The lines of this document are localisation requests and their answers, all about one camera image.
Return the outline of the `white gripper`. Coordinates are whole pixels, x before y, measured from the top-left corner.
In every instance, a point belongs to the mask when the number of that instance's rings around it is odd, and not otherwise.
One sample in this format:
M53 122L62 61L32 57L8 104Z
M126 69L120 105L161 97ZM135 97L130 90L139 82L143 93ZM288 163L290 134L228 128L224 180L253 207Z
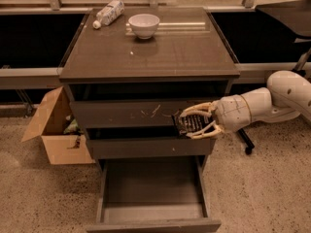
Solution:
M223 131L236 132L251 123L249 106L241 95L223 97L217 103L205 102L188 107L181 112L180 117L193 115L210 117L213 112L217 123L212 121L196 132L187 133L186 136L193 140L209 138Z

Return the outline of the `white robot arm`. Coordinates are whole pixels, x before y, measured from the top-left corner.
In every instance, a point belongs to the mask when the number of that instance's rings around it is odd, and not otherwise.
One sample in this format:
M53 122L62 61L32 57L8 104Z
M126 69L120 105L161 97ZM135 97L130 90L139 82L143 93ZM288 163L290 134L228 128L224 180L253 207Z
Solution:
M179 133L198 140L237 132L256 121L311 119L311 83L292 71L273 73L261 87L188 107L174 118Z

